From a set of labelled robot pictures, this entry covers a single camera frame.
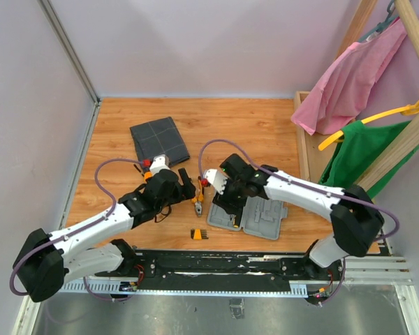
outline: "wooden tabletop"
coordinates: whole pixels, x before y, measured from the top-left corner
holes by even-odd
[[[172,170],[186,168],[195,181],[197,157],[208,140],[226,138],[238,143],[259,164],[268,164],[299,177],[295,126],[290,117],[292,100],[268,99],[132,99],[107,98],[91,138],[67,226],[103,211],[110,199],[94,183],[94,170],[114,157],[136,159],[131,126],[171,116],[188,147],[191,159]],[[228,144],[210,145],[203,168],[217,168],[236,149]],[[133,191],[143,178],[130,163],[111,163],[100,173],[102,184],[117,198]],[[213,188],[205,189],[203,216],[198,218],[190,201],[176,204],[161,223],[143,223],[114,238],[125,239],[139,248],[304,252],[316,239],[332,232],[329,222],[290,205],[276,241],[215,228],[206,223]],[[194,241],[191,228],[207,230],[209,239]]]

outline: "pink shirt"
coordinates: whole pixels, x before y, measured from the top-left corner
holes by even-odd
[[[291,120],[310,135],[333,134],[366,108],[369,92],[406,36],[401,20],[366,43],[354,42],[328,68]]]

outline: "dark gray cloth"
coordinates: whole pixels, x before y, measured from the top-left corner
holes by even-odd
[[[169,165],[189,159],[189,152],[172,117],[131,127],[135,151],[139,161],[165,154]]]

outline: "clothes hanger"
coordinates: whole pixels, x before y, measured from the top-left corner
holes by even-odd
[[[373,33],[379,33],[381,34],[385,29],[387,29],[399,16],[398,15],[392,15],[394,14],[394,11],[396,10],[396,7],[394,5],[394,0],[391,0],[388,4],[388,7],[386,8],[386,12],[388,13],[386,15],[386,18],[383,22],[379,22],[373,29],[368,31],[365,35],[360,37],[358,40],[359,43],[365,42],[368,37],[370,37]]]
[[[419,113],[419,100],[414,105],[407,105],[405,107],[399,107],[393,110],[387,110],[386,112],[378,113],[370,117],[367,117],[366,119],[359,120],[356,122],[362,122],[363,124],[368,124],[369,122],[375,121],[377,119],[381,119],[383,117],[387,117],[389,115],[397,114],[397,113],[400,113],[405,116]],[[326,149],[333,142],[343,142],[343,140],[340,140],[340,137],[343,135],[344,135],[343,131],[337,131],[336,133],[333,133],[331,136],[329,136],[328,138],[326,138],[324,141],[322,141],[319,144],[318,150],[322,151]]]

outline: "green shirt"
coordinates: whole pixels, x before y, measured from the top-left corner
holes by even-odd
[[[319,184],[350,187],[408,123],[409,121],[384,127],[366,127],[361,121],[356,121],[342,128],[344,141],[337,144],[334,155],[321,175]],[[371,199],[382,190],[418,149],[419,146],[368,190]]]

